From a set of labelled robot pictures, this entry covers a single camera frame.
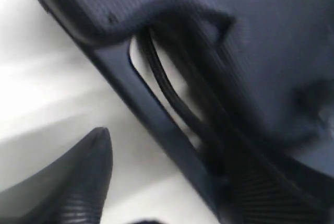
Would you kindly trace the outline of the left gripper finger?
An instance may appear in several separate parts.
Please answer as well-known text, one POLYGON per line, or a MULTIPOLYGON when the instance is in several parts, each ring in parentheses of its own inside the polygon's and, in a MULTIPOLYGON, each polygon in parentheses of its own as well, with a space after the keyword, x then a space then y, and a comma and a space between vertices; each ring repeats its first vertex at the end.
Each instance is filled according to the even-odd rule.
POLYGON ((109 130, 95 128, 46 168, 1 191, 1 223, 100 223, 112 165, 109 130))

